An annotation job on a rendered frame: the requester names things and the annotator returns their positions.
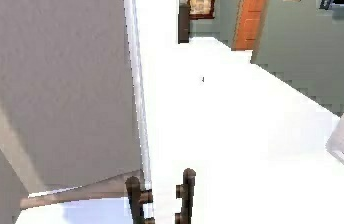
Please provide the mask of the brown framed wall picture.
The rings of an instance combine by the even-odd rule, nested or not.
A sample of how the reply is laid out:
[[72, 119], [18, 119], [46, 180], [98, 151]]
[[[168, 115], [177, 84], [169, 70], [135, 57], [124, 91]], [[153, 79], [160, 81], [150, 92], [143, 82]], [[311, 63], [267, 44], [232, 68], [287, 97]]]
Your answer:
[[191, 20], [213, 19], [215, 0], [187, 0]]

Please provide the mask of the dark brown cabinet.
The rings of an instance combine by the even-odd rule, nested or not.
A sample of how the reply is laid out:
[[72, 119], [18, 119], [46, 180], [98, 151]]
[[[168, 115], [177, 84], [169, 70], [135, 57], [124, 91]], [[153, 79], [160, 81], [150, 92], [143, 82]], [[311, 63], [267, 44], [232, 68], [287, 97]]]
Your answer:
[[187, 2], [179, 4], [178, 43], [188, 43], [190, 33], [190, 6]]

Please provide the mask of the grey room door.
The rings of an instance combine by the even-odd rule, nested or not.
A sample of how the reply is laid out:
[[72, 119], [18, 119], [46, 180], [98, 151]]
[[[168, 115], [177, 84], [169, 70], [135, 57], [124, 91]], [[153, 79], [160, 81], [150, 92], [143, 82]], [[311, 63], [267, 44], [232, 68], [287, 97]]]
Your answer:
[[128, 0], [0, 0], [0, 224], [143, 174]]

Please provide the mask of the black framed window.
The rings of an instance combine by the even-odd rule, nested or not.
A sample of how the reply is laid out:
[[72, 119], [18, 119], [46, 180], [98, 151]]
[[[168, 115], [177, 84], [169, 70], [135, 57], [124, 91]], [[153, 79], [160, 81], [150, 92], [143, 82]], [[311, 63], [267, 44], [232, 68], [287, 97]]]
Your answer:
[[344, 7], [344, 0], [321, 0], [319, 8], [329, 10], [332, 6]]

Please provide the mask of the orange room door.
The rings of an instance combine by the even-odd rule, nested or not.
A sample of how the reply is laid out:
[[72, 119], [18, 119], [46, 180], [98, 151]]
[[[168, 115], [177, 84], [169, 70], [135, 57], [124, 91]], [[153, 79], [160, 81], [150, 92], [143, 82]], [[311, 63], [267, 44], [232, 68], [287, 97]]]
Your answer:
[[265, 19], [268, 0], [240, 0], [236, 15], [234, 51], [253, 50]]

